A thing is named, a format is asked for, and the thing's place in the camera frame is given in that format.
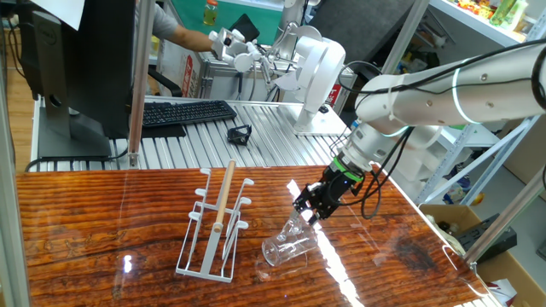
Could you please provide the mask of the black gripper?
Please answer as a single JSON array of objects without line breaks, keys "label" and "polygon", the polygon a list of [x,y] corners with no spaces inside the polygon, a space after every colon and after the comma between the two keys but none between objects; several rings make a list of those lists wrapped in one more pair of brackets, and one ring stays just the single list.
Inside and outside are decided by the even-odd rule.
[{"label": "black gripper", "polygon": [[339,206],[340,198],[363,181],[349,171],[328,166],[319,182],[306,184],[293,201],[295,211],[305,211],[306,222],[314,226],[330,216]]}]

